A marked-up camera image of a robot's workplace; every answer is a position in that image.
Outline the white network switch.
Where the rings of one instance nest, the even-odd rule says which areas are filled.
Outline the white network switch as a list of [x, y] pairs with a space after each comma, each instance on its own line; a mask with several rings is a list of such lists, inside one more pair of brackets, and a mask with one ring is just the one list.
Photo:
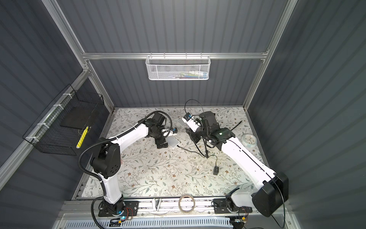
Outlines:
[[177, 121], [177, 124], [179, 124], [180, 126], [184, 127], [185, 126], [185, 122], [182, 119], [179, 119]]
[[168, 136], [166, 138], [166, 142], [168, 143], [168, 146], [172, 149], [175, 149], [180, 144], [180, 141], [177, 140], [174, 136]]

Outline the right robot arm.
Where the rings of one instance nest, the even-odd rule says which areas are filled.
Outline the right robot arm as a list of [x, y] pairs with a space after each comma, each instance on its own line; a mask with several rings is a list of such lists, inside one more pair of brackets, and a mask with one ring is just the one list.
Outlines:
[[240, 207], [252, 207], [263, 216], [270, 217], [285, 205], [289, 198], [287, 175], [276, 173], [259, 161], [230, 129], [219, 126], [213, 112], [203, 112], [198, 118], [186, 113], [182, 121], [188, 125], [186, 132], [195, 143], [200, 139], [206, 140], [225, 153], [248, 175], [257, 189], [251, 194], [239, 189], [229, 194], [227, 203], [232, 211]]

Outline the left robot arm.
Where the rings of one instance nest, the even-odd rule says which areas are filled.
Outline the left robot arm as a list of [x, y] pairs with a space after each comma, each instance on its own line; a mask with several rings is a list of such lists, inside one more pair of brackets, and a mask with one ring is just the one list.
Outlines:
[[110, 138], [99, 138], [78, 158], [79, 169], [97, 179], [102, 187], [101, 200], [114, 212], [124, 208], [118, 173], [127, 164], [123, 160], [126, 150], [142, 139], [153, 138], [158, 149], [167, 148], [166, 139], [177, 133], [171, 117], [157, 110], [140, 119], [132, 127]]

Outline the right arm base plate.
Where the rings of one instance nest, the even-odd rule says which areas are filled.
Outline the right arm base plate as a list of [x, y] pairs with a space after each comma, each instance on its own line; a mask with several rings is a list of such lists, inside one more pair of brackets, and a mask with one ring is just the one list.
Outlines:
[[228, 214], [228, 213], [252, 213], [252, 207], [238, 207], [229, 198], [215, 198], [211, 201], [211, 206], [214, 208], [215, 214]]

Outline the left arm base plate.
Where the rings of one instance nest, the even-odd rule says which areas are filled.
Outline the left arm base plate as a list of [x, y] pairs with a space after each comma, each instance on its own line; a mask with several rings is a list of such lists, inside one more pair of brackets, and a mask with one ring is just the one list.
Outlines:
[[133, 217], [137, 215], [139, 201], [118, 201], [115, 204], [103, 200], [98, 209], [98, 217]]

